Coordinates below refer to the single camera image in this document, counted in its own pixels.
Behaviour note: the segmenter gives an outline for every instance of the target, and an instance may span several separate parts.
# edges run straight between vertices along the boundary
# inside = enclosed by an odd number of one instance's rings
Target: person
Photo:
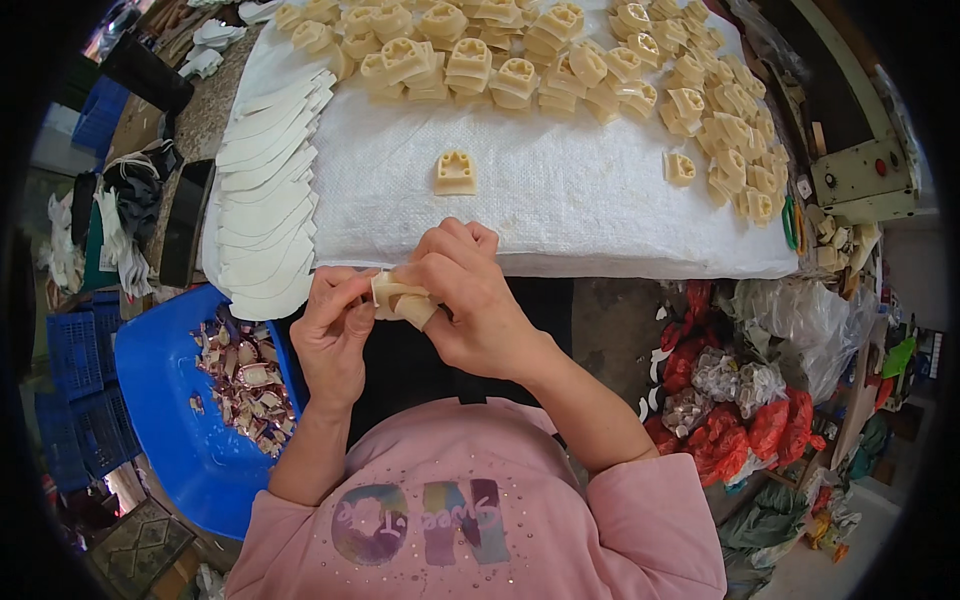
[[[396,277],[443,302],[423,334],[444,363],[513,381],[541,408],[435,399],[348,446],[354,403],[381,376],[364,361],[375,272],[317,269],[290,329],[310,401],[253,502],[228,597],[723,598],[692,458],[660,457],[626,402],[531,325],[497,244],[448,218]]]

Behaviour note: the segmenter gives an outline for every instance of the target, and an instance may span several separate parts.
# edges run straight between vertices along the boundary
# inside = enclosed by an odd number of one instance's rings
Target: blue basket
[[[68,400],[104,389],[93,313],[47,317],[47,347],[54,384]]]
[[[36,423],[50,476],[60,492],[82,490],[90,483],[73,430],[73,412],[60,394],[36,394]]]
[[[129,97],[130,92],[124,86],[101,77],[86,97],[71,141],[92,149],[100,159],[106,158],[113,132]]]
[[[127,460],[133,460],[137,454],[143,450],[140,448],[140,441],[133,432],[133,426],[130,423],[130,413],[127,411],[127,403],[120,393],[120,388],[110,386],[104,390],[110,403],[110,410],[113,412],[113,421],[116,423],[117,432],[120,434],[120,443],[123,445],[123,453]]]
[[[120,318],[120,304],[97,303],[93,299],[93,324],[97,332],[97,353],[100,357],[100,374],[104,381],[117,378],[117,368],[113,360],[113,334],[117,332],[123,319]]]
[[[70,404],[74,432],[86,467],[97,479],[127,462],[123,441],[106,392]]]

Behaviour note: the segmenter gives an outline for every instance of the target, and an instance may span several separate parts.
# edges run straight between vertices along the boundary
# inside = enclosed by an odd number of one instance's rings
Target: black mobile phone
[[[206,200],[210,196],[215,171],[213,159],[208,159],[186,164],[180,172],[163,237],[163,256],[160,258],[160,283],[163,285],[187,288],[193,283]]]

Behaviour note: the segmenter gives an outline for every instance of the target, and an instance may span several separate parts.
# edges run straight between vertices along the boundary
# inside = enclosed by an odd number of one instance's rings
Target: hand
[[[493,261],[498,242],[479,223],[448,217],[423,235],[410,263],[395,273],[403,283],[425,287],[453,313],[449,319],[437,311],[423,328],[447,365],[523,383],[559,349],[514,300]]]
[[[320,267],[313,274],[303,316],[290,325],[310,403],[341,416],[349,414],[367,379],[363,346],[373,329],[371,292],[376,269]]]

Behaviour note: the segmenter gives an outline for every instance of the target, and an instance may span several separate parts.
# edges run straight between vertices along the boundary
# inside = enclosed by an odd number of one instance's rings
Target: woman's left hand
[[[303,316],[290,325],[290,340],[310,389],[308,406],[347,415],[363,392],[363,346],[373,329],[370,279],[376,269],[320,267],[313,274]]]

